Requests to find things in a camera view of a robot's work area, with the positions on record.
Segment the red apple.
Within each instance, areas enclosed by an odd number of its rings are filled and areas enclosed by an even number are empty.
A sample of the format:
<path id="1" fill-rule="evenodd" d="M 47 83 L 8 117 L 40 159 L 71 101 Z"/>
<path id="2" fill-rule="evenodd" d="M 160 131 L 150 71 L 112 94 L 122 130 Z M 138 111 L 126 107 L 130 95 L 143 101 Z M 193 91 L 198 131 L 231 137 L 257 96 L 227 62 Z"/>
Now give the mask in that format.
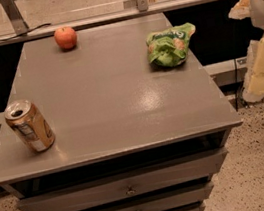
<path id="1" fill-rule="evenodd" d="M 62 27 L 54 32 L 54 40 L 61 49 L 70 50 L 77 45 L 77 33 L 71 27 Z"/>

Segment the top grey drawer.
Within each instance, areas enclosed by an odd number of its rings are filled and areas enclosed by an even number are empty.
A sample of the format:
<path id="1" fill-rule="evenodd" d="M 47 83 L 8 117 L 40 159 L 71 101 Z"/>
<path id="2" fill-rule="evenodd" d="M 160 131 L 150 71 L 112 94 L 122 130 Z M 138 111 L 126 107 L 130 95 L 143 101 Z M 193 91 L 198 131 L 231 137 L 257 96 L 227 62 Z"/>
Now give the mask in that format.
<path id="1" fill-rule="evenodd" d="M 19 200 L 17 205 L 21 211 L 84 211 L 218 173 L 226 155 L 224 147 L 188 155 L 166 163 L 25 198 Z"/>

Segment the grey metal railing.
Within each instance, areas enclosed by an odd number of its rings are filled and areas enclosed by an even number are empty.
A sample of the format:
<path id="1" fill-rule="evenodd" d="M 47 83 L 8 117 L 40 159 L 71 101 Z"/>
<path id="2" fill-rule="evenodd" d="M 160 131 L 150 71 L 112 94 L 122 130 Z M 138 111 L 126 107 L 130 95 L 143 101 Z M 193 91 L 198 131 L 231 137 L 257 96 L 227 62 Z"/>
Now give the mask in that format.
<path id="1" fill-rule="evenodd" d="M 219 0 L 169 0 L 163 2 L 157 2 L 148 6 L 147 11 L 139 11 L 137 7 L 130 8 L 129 10 L 112 12 L 107 14 L 101 14 L 101 16 L 95 16 L 90 18 L 80 19 L 78 21 L 61 23 L 61 24 L 43 24 L 39 27 L 35 27 L 33 30 L 29 30 L 24 35 L 5 35 L 0 36 L 0 45 L 6 45 L 11 43 L 29 41 L 34 39 L 46 38 L 53 35 L 56 29 L 65 27 L 72 27 L 73 29 L 85 30 L 86 28 L 108 25 L 109 23 L 130 20 L 136 17 L 142 17 L 147 15 L 159 14 L 160 12 L 176 10 L 181 8 L 193 7 L 198 4 L 204 4 L 209 2 L 215 2 Z"/>

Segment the green rice chip bag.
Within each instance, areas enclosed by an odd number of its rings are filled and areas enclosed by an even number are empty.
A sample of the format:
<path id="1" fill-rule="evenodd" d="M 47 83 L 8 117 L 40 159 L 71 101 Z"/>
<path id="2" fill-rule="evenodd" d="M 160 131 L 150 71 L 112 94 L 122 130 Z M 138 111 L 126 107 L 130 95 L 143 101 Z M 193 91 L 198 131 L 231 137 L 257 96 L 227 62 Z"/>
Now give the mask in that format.
<path id="1" fill-rule="evenodd" d="M 195 25 L 185 23 L 150 33 L 146 37 L 149 63 L 167 68 L 180 66 L 188 58 L 190 38 L 195 31 Z"/>

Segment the orange soda can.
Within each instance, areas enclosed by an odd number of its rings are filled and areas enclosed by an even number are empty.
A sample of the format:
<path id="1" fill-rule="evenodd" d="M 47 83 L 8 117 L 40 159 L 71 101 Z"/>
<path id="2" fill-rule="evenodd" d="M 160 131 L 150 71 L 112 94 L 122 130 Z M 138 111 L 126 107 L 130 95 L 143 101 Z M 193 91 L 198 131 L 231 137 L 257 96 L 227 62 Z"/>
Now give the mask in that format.
<path id="1" fill-rule="evenodd" d="M 8 126 L 32 151 L 43 152 L 53 145 L 55 134 L 37 106 L 29 100 L 16 100 L 5 109 Z"/>

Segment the middle grey drawer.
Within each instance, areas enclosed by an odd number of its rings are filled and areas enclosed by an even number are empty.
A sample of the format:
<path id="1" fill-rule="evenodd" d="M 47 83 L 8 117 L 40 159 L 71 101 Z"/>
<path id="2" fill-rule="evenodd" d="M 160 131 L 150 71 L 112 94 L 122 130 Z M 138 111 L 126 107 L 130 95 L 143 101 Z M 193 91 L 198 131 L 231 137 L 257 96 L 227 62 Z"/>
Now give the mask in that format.
<path id="1" fill-rule="evenodd" d="M 199 180 L 173 185 L 162 190 L 134 196 L 84 211 L 164 211 L 202 202 L 212 191 L 212 182 Z"/>

